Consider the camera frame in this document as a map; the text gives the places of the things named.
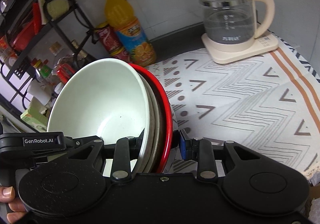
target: metal rivet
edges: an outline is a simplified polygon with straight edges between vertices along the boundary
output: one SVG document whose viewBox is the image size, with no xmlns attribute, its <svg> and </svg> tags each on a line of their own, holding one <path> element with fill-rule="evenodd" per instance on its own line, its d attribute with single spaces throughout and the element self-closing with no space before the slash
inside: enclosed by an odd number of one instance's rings
<svg viewBox="0 0 320 224">
<path fill-rule="evenodd" d="M 168 181 L 168 180 L 169 180 L 169 177 L 166 177 L 166 176 L 160 177 L 160 181 Z"/>
<path fill-rule="evenodd" d="M 212 179 L 216 174 L 213 171 L 203 171 L 200 173 L 200 176 L 205 179 Z"/>
<path fill-rule="evenodd" d="M 115 171 L 112 176 L 116 179 L 123 179 L 128 176 L 128 173 L 126 171 Z"/>
</svg>

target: red container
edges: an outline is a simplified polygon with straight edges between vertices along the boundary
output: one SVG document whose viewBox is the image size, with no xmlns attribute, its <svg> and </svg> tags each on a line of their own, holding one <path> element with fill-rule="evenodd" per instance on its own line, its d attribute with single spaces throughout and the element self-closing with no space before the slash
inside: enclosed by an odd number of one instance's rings
<svg viewBox="0 0 320 224">
<path fill-rule="evenodd" d="M 35 36 L 34 21 L 33 19 L 23 28 L 11 44 L 15 50 L 23 51 L 30 40 Z"/>
<path fill-rule="evenodd" d="M 39 4 L 37 2 L 34 2 L 32 4 L 32 13 L 33 13 L 33 26 L 35 30 L 35 35 L 39 33 L 43 25 L 41 24 L 41 13 Z"/>
<path fill-rule="evenodd" d="M 108 25 L 107 22 L 99 24 L 98 28 L 102 28 L 105 26 L 107 27 L 96 30 L 96 33 L 99 35 L 99 40 L 102 45 L 111 54 L 120 49 L 122 47 L 122 43 L 119 41 L 116 33 L 113 31 L 113 28 Z"/>
<path fill-rule="evenodd" d="M 144 79 L 152 88 L 158 102 L 163 106 L 164 113 L 162 113 L 160 116 L 165 117 L 166 121 L 165 144 L 160 164 L 156 170 L 157 173 L 162 173 L 168 161 L 172 142 L 173 125 L 169 99 L 167 97 L 167 94 L 165 93 L 163 86 L 151 72 L 135 64 L 130 64 L 130 66 L 132 66 L 140 75 L 144 77 Z"/>
<path fill-rule="evenodd" d="M 132 63 L 130 54 L 125 50 L 124 47 L 121 47 L 117 52 L 111 53 L 111 57 L 113 57 L 114 59 L 123 60 L 127 63 Z"/>
<path fill-rule="evenodd" d="M 62 83 L 66 84 L 68 80 L 75 74 L 76 72 L 69 64 L 59 64 L 57 67 L 57 75 Z"/>
</svg>

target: patterned tablecloth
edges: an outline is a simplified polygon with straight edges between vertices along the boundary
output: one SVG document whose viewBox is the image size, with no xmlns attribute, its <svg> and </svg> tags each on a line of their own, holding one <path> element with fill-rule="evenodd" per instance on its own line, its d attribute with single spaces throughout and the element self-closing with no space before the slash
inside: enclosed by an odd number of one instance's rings
<svg viewBox="0 0 320 224">
<path fill-rule="evenodd" d="M 278 39 L 276 51 L 231 64 L 216 64 L 201 48 L 148 69 L 190 138 L 236 141 L 311 179 L 320 172 L 320 77 Z M 196 162 L 182 161 L 180 154 L 170 169 L 194 170 Z"/>
</svg>

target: stacked bowls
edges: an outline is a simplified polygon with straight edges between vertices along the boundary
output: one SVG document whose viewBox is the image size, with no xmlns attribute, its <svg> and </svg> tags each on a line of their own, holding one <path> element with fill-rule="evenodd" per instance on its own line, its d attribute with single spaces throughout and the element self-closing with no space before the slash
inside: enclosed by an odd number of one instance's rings
<svg viewBox="0 0 320 224">
<path fill-rule="evenodd" d="M 79 70 L 53 106 L 48 131 L 80 138 L 96 135 L 105 144 L 143 132 L 133 173 L 162 172 L 171 147 L 172 114 L 160 82 L 149 71 L 122 60 L 97 60 Z M 103 175 L 110 176 L 112 159 Z"/>
</svg>

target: human hand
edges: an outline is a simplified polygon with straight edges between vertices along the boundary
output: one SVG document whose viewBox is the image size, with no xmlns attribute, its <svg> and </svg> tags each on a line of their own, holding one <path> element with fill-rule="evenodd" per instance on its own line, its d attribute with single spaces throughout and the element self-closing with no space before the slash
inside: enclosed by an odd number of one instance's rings
<svg viewBox="0 0 320 224">
<path fill-rule="evenodd" d="M 0 202 L 8 203 L 12 211 L 7 214 L 10 223 L 14 223 L 26 215 L 26 209 L 20 198 L 15 198 L 16 192 L 13 187 L 0 186 Z"/>
</svg>

